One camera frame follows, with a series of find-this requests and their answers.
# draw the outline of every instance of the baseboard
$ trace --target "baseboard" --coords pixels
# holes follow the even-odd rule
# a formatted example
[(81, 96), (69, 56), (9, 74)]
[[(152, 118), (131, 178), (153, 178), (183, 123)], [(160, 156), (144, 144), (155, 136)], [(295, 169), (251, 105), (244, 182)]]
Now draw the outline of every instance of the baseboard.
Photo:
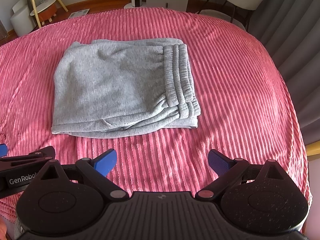
[(11, 35), (15, 35), (16, 32), (14, 31), (14, 29), (8, 31), (8, 36), (11, 36)]
[(73, 4), (69, 4), (66, 5), (66, 7), (69, 9), (73, 9), (73, 8), (78, 8), (78, 7), (87, 7), (90, 8), (91, 6), (97, 6), (97, 5), (102, 5), (102, 4), (116, 4), (116, 3), (120, 3), (120, 2), (124, 2), (124, 1), (128, 1), (129, 0), (85, 0), (85, 1), (81, 1), (81, 2), (77, 2), (77, 3), (73, 3)]
[(320, 154), (316, 154), (316, 155), (307, 155), (307, 160), (308, 162), (314, 161), (320, 159)]
[(320, 141), (306, 145), (306, 152), (308, 156), (320, 154)]

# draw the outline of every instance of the bed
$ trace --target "bed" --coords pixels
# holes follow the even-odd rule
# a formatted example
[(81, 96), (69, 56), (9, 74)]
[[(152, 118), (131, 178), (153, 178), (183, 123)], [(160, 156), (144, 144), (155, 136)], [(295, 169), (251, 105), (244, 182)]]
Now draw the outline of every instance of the bed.
[[(73, 41), (157, 37), (178, 38), (188, 46), (202, 110), (197, 129), (118, 139), (51, 133), (53, 74)], [(125, 190), (194, 194), (217, 178), (207, 164), (215, 148), (250, 163), (276, 159), (311, 204), (307, 156), (285, 83), (261, 43), (226, 21), (163, 8), (78, 17), (1, 46), (0, 77), (0, 143), (7, 144), (9, 156), (52, 145), (57, 159), (69, 164), (114, 148), (118, 162), (108, 178)], [(11, 222), (18, 198), (0, 200), (0, 214)]]

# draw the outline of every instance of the elastic waistband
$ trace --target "elastic waistband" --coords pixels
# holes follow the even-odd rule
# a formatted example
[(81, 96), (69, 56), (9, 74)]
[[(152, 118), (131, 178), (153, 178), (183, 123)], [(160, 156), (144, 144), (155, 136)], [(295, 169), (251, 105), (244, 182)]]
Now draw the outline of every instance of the elastic waistband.
[(189, 80), (189, 59), (186, 44), (164, 46), (164, 83), (170, 107), (193, 100)]

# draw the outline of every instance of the gray fabric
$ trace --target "gray fabric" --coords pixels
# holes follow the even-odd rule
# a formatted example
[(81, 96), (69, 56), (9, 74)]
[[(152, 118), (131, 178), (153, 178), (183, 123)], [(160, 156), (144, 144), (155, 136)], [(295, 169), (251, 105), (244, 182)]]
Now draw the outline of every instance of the gray fabric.
[(74, 42), (54, 85), (53, 134), (119, 138), (197, 127), (187, 46), (177, 39)]
[(20, 236), (23, 235), (24, 232), (25, 230), (22, 228), (20, 220), (16, 218), (16, 221), (14, 223), (14, 233), (13, 233), (14, 239), (18, 239)]
[(306, 145), (320, 140), (319, 4), (320, 0), (265, 0), (249, 28), (286, 82)]

